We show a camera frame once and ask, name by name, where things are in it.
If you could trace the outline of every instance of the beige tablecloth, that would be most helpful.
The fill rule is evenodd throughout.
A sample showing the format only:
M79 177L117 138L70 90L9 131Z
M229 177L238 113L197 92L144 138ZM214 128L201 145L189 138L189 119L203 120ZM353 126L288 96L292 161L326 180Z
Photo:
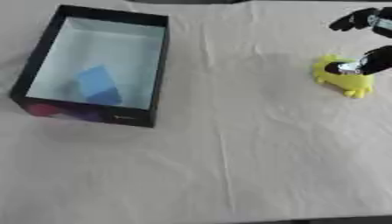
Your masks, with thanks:
M2 3L0 223L392 213L390 71L361 100L317 85L310 75L324 53L358 58L392 43L369 30L327 28L350 11L384 4L74 2L171 15L157 127L26 115L6 92L57 3Z

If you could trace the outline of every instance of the black box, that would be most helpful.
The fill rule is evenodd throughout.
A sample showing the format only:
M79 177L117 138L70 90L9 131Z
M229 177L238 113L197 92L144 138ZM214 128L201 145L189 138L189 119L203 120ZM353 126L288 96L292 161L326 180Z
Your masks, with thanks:
M10 97L34 116L153 127L168 20L61 5Z

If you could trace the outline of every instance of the robotic arm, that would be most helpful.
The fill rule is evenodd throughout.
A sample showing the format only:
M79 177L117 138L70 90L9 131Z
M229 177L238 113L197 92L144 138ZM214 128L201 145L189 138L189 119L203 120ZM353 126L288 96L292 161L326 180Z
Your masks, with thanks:
M357 10L334 21L329 27L343 32L371 27L373 32L392 38L392 7ZM333 62L325 70L333 74L375 74L391 67L392 45L386 45L365 53L362 59L352 63Z

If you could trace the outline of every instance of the blue block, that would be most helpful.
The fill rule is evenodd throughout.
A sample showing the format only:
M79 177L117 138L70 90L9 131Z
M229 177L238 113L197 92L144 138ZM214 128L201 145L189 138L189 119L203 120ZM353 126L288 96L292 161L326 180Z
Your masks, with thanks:
M122 102L116 84L110 78L105 66L95 66L78 73L76 79L80 92L87 102L109 106Z

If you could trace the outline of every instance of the yellow toy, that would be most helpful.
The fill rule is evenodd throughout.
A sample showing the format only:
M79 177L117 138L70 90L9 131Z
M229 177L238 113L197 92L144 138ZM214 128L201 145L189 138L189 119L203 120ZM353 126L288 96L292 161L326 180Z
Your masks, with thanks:
M321 57L318 62L313 65L313 75L316 82L322 84L324 82L331 83L342 88L347 97L363 98L365 93L373 92L373 84L375 77L372 74L348 74L337 75L328 73L325 70L327 64L334 61L352 62L350 59L339 59L336 55L329 54Z

